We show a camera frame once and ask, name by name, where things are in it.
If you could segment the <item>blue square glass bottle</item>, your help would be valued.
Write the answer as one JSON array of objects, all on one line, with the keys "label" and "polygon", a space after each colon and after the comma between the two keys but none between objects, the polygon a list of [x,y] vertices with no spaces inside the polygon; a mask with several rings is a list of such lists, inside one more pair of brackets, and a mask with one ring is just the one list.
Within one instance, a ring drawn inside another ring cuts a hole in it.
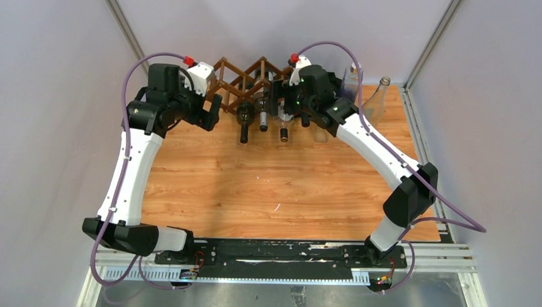
[{"label": "blue square glass bottle", "polygon": [[352,62],[349,67],[345,68],[339,89],[339,96],[348,99],[351,102],[356,102],[359,96],[363,75],[364,71],[359,62]]}]

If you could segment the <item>clear glass bottle dark label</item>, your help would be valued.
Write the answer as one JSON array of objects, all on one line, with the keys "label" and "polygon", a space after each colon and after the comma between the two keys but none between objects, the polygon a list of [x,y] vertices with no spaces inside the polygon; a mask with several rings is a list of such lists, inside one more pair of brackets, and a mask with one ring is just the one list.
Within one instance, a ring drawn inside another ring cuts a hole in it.
[{"label": "clear glass bottle dark label", "polygon": [[375,92],[362,105],[362,112],[373,127],[376,127],[382,119],[385,110],[385,95],[390,85],[391,79],[387,76],[382,77]]}]

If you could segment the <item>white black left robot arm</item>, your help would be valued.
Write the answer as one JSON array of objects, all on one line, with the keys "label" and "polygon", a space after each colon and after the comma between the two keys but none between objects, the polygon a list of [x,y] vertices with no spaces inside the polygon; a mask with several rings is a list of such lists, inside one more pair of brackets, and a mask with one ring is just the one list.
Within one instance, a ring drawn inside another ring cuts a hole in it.
[{"label": "white black left robot arm", "polygon": [[105,248],[138,256],[171,251],[180,264],[196,255],[192,231],[141,222],[143,197],[151,167],[168,130],[185,121],[211,131],[219,121],[222,97],[215,94],[204,110],[212,66],[199,62],[188,69],[156,63],[149,67],[148,85],[127,105],[128,125],[110,188],[96,217],[86,218],[83,232]]}]

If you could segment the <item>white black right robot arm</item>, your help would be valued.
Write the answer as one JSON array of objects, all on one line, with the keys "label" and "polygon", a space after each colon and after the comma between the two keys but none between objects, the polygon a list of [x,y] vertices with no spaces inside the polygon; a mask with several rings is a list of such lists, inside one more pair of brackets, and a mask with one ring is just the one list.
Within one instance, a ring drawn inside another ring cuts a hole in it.
[{"label": "white black right robot arm", "polygon": [[391,189],[384,217],[364,242],[373,267],[388,262],[391,251],[414,221],[435,202],[438,170],[421,164],[385,139],[352,100],[339,96],[339,79],[319,65],[296,68],[289,80],[272,81],[268,111],[279,118],[305,113],[331,136],[345,142],[382,176]]}]

